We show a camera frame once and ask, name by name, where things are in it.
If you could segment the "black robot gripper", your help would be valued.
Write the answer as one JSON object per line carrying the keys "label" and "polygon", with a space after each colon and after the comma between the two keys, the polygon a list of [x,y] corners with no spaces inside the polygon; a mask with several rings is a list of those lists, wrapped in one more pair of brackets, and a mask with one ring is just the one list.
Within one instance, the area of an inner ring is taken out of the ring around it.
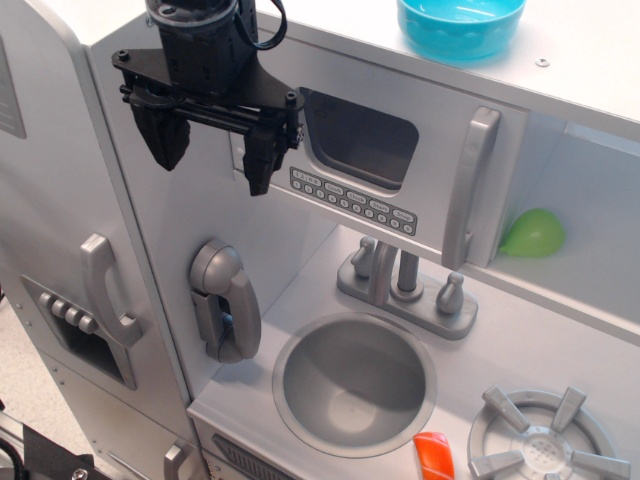
{"label": "black robot gripper", "polygon": [[284,40],[287,17],[260,40],[252,1],[149,1],[146,9],[160,47],[118,50],[112,65],[123,75],[121,94],[154,160],[175,169],[189,146],[191,121],[240,133],[250,195],[265,195],[302,136],[302,96],[258,59]]}

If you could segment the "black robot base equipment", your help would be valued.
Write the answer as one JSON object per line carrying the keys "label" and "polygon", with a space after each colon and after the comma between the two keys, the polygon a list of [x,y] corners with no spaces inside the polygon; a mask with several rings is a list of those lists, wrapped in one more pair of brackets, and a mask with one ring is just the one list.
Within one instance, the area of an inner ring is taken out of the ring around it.
{"label": "black robot base equipment", "polygon": [[1,403],[2,479],[109,479],[91,454],[76,455],[5,412]]}

